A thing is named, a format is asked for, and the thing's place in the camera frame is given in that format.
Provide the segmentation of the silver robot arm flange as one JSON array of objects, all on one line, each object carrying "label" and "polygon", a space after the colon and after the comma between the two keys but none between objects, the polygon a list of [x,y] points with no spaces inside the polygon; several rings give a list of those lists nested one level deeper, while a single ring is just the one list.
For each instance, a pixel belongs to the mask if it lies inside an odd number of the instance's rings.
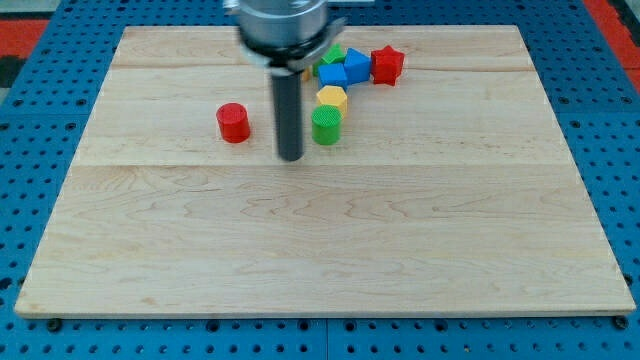
[{"label": "silver robot arm flange", "polygon": [[223,5],[236,21],[248,61],[278,74],[313,65],[346,25],[344,18],[330,18],[325,0],[233,0]]}]

